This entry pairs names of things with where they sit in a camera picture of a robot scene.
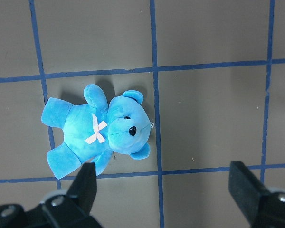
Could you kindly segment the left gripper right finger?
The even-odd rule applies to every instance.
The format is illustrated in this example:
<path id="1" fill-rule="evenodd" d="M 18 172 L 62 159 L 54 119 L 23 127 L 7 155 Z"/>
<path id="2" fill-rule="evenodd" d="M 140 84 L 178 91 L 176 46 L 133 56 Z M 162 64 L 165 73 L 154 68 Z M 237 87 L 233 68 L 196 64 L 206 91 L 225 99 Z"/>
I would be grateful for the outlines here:
<path id="1" fill-rule="evenodd" d="M 266 187 L 241 161 L 232 161 L 228 190 L 251 228 L 285 228 L 285 190 Z"/>

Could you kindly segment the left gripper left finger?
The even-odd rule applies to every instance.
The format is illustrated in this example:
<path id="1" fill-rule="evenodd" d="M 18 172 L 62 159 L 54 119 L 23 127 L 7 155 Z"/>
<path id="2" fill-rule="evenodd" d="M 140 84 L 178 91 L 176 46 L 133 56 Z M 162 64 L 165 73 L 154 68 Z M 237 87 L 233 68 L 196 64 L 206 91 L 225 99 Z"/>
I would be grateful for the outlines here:
<path id="1" fill-rule="evenodd" d="M 42 212 L 51 228 L 100 228 L 90 215 L 97 193 L 94 163 L 84 163 L 66 193 L 49 197 Z"/>

